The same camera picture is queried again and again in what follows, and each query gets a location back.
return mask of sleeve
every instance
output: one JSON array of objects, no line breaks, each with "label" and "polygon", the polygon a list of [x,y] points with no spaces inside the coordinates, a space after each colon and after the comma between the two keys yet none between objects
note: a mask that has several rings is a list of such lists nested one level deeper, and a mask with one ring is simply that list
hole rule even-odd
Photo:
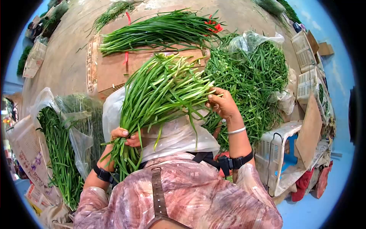
[{"label": "sleeve", "polygon": [[85,189],[80,195],[74,228],[93,228],[93,226],[107,228],[105,224],[105,220],[109,218],[107,207],[108,198],[103,189],[98,187]]},{"label": "sleeve", "polygon": [[246,163],[245,165],[240,167],[238,171],[238,180],[236,181],[236,185],[244,189],[249,195],[264,203],[266,206],[277,211],[274,202],[268,195],[267,191],[264,189],[259,179],[258,171],[252,164]]}]

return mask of hand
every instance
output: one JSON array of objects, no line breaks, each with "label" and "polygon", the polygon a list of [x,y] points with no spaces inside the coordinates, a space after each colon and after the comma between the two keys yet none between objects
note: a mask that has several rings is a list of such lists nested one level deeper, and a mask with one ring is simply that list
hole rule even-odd
[{"label": "hand", "polygon": [[212,110],[217,112],[220,117],[230,121],[232,118],[241,117],[238,107],[235,101],[231,97],[229,91],[221,88],[210,88],[210,91],[216,90],[214,94],[208,95],[209,102],[206,103],[208,108],[212,107]]},{"label": "hand", "polygon": [[[118,137],[127,137],[128,131],[126,129],[123,129],[121,127],[118,127],[111,132],[111,140],[115,140]],[[138,147],[140,146],[140,140],[138,137],[138,132],[135,132],[130,136],[130,138],[127,138],[124,142],[125,145],[131,146],[131,147]]]}]

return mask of white plastic sheet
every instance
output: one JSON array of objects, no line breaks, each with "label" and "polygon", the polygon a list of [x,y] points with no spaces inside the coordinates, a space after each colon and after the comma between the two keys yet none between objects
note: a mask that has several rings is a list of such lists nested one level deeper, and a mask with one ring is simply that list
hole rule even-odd
[{"label": "white plastic sheet", "polygon": [[[106,142],[111,139],[111,131],[119,127],[124,99],[125,87],[118,89],[108,96],[103,105],[103,133]],[[200,110],[199,112],[203,116],[207,114],[204,110]],[[143,129],[141,134],[144,144],[142,149],[142,162],[179,152],[213,152],[215,156],[219,152],[220,145],[205,128],[200,126],[204,124],[203,120],[194,119],[194,123],[198,136],[197,149],[196,133],[187,116],[164,124],[156,151],[154,151],[154,144],[159,126],[152,126],[149,133],[147,133],[147,129]]]}]

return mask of right hand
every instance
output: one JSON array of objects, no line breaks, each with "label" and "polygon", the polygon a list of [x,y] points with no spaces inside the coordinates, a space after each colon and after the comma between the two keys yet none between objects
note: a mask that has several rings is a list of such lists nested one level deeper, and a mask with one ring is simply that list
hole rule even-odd
[{"label": "right hand", "polygon": [[229,91],[221,89],[221,88],[210,88],[210,91],[216,90],[214,92],[215,95],[208,95],[209,102],[206,103],[208,108],[212,107],[212,110],[217,112],[220,117],[230,121],[233,118],[240,117],[241,114],[238,110],[238,107],[235,104],[235,101],[231,97]]}]

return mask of blue wall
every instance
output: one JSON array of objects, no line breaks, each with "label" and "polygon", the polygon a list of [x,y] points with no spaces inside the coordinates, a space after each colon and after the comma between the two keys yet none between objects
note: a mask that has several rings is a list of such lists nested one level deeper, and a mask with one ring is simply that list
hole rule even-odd
[{"label": "blue wall", "polygon": [[317,42],[326,41],[334,50],[334,54],[322,62],[337,123],[332,152],[341,153],[343,157],[331,158],[333,168],[319,200],[307,195],[297,203],[283,201],[277,206],[283,217],[283,228],[319,228],[338,201],[352,165],[354,146],[350,143],[348,130],[348,101],[354,86],[352,63],[337,28],[318,1],[287,1]]},{"label": "blue wall", "polygon": [[[36,15],[41,15],[43,12],[47,11],[47,3],[49,0],[44,0],[38,9],[32,14],[26,26],[34,19]],[[22,76],[16,75],[16,70],[18,68],[18,61],[23,53],[24,48],[27,45],[32,44],[29,39],[25,38],[26,26],[23,28],[21,35],[14,47],[13,53],[10,57],[8,68],[5,75],[4,91],[5,94],[13,94],[15,92],[22,92],[24,78]]]}]

